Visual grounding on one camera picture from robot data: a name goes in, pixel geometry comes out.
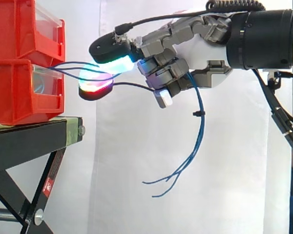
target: coiled cable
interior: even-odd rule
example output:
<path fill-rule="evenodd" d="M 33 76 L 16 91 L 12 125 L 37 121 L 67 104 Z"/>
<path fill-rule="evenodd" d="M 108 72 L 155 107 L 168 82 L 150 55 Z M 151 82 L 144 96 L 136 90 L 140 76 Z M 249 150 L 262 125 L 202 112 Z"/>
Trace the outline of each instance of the coiled cable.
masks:
<path fill-rule="evenodd" d="M 254 0 L 209 0 L 206 10 L 213 13 L 228 13 L 239 11 L 265 11 L 266 8 Z"/>

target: red storage bin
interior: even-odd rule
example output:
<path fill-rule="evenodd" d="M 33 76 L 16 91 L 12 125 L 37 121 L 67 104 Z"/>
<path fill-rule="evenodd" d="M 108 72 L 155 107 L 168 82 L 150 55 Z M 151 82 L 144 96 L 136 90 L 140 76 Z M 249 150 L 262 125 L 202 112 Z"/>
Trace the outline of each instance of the red storage bin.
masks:
<path fill-rule="evenodd" d="M 61 73 L 27 59 L 0 60 L 0 124 L 45 122 L 63 112 Z"/>
<path fill-rule="evenodd" d="M 34 0 L 0 0 L 0 59 L 28 59 L 42 67 L 64 62 L 64 21 Z"/>

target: red plastic drawer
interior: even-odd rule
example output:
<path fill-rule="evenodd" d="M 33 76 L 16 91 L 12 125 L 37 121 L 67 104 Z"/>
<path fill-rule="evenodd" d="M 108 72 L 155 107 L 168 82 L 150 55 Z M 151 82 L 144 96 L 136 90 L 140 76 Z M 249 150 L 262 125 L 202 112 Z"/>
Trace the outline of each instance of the red plastic drawer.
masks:
<path fill-rule="evenodd" d="M 39 123 L 63 112 L 61 73 L 27 59 L 0 60 L 0 124 Z"/>

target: white backdrop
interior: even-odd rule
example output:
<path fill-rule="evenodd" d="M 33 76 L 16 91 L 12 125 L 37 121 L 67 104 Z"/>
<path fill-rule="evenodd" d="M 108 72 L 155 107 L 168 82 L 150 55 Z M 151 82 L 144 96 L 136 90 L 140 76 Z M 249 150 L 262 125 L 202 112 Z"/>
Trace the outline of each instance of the white backdrop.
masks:
<path fill-rule="evenodd" d="M 205 6 L 202 0 L 102 0 L 101 7 L 99 0 L 38 2 L 66 21 L 67 60 L 83 61 L 90 60 L 88 47 L 99 26 L 105 34 L 122 22 Z M 291 7 L 290 0 L 262 2 L 269 9 Z M 162 24 L 143 25 L 131 35 Z M 119 80 L 144 84 L 136 70 Z M 170 184 L 141 181 L 169 175 L 193 149 L 195 93 L 184 92 L 161 110 L 151 93 L 119 86 L 98 103 L 96 116 L 96 103 L 78 97 L 77 81 L 65 83 L 65 114 L 83 116 L 87 132 L 68 148 L 46 208 L 55 234 L 288 233 L 290 149 L 252 73 L 235 71 L 221 86 L 201 92 L 207 112 L 202 147 L 160 199 L 151 195 Z M 279 91 L 288 107 L 290 90 L 284 82 Z M 45 162 L 43 157 L 9 171 L 30 199 Z M 0 223 L 0 234 L 17 233 L 18 227 Z"/>
<path fill-rule="evenodd" d="M 123 22 L 204 8 L 205 0 L 102 0 L 100 33 Z M 290 0 L 263 0 L 268 9 Z M 137 27 L 145 35 L 163 25 Z M 137 70 L 119 80 L 144 84 Z M 291 110 L 291 83 L 279 96 Z M 219 87 L 202 90 L 206 134 L 197 158 L 162 198 L 170 183 L 143 185 L 169 175 L 193 149 L 199 119 L 195 92 L 161 110 L 151 93 L 115 87 L 98 102 L 93 204 L 89 233 L 286 234 L 289 222 L 290 148 L 269 117 L 251 72 L 234 71 Z"/>

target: white wall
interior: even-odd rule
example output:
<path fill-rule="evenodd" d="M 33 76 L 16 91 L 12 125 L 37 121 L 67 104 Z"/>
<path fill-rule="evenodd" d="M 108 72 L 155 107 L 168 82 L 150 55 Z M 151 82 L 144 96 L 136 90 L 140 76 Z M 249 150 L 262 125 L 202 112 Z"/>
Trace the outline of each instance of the white wall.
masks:
<path fill-rule="evenodd" d="M 98 37 L 100 0 L 37 0 L 49 12 L 66 22 L 66 60 L 90 61 L 89 45 Z M 65 78 L 65 115 L 84 118 L 84 140 L 70 146 L 61 165 L 45 220 L 56 234 L 85 234 L 88 225 L 90 184 L 94 161 L 96 103 L 78 96 L 78 83 Z M 47 157 L 9 170 L 29 199 L 43 171 Z M 16 234 L 20 225 L 0 222 L 0 234 Z"/>

